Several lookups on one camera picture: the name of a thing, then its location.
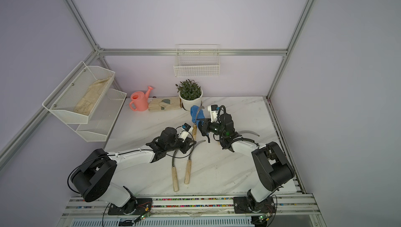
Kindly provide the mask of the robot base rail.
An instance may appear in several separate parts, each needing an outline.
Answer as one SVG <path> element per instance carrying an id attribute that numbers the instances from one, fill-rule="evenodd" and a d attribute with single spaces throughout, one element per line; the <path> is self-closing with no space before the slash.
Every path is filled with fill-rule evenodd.
<path id="1" fill-rule="evenodd" d="M 73 197 L 59 227 L 324 227 L 311 194 L 277 195 L 266 213 L 236 213 L 233 196 L 140 197 L 132 215 L 101 201 Z"/>

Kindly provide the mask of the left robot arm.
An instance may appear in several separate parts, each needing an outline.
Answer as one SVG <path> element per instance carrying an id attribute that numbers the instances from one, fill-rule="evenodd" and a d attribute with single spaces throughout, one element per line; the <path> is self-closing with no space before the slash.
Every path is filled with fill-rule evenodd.
<path id="1" fill-rule="evenodd" d="M 157 162 L 171 151 L 186 154 L 195 144 L 193 128 L 185 124 L 181 132 L 173 127 L 165 128 L 160 136 L 141 148 L 114 153 L 96 149 L 70 173 L 67 185 L 88 203 L 96 200 L 109 202 L 129 214 L 140 203 L 126 186 L 112 183 L 114 174 L 127 167 Z"/>

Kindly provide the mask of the sickle with wooden handle middle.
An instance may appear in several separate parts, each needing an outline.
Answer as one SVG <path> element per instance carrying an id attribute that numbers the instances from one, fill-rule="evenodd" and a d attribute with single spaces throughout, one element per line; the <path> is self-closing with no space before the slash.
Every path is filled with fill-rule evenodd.
<path id="1" fill-rule="evenodd" d="M 191 169 L 192 169 L 192 153 L 195 150 L 195 148 L 200 144 L 205 142 L 205 140 L 201 140 L 197 142 L 194 147 L 192 148 L 189 156 L 188 156 L 188 161 L 187 161 L 187 167 L 186 167 L 186 172 L 185 172 L 185 179 L 184 179 L 184 184 L 188 185 L 190 184 L 190 179 L 191 179 Z"/>

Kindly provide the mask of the blue fluffy rag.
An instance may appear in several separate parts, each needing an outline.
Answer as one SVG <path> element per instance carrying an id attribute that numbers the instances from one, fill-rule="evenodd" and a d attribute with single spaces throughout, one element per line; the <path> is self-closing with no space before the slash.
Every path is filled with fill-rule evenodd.
<path id="1" fill-rule="evenodd" d="M 197 125 L 198 119 L 205 118 L 203 109 L 204 109 L 204 106 L 192 106 L 191 107 L 190 114 L 192 117 L 193 124 Z"/>

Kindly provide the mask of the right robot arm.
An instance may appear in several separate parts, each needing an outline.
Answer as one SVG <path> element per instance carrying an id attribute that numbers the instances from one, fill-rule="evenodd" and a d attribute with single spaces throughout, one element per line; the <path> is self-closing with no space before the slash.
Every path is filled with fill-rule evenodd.
<path id="1" fill-rule="evenodd" d="M 235 197 L 236 213 L 259 213 L 276 210 L 273 194 L 295 176 L 294 169 L 279 144 L 272 141 L 262 145 L 243 137 L 234 128 L 230 114 L 217 116 L 216 120 L 198 119 L 197 128 L 202 136 L 217 135 L 223 150 L 250 157 L 255 165 L 259 181 L 246 196 Z"/>

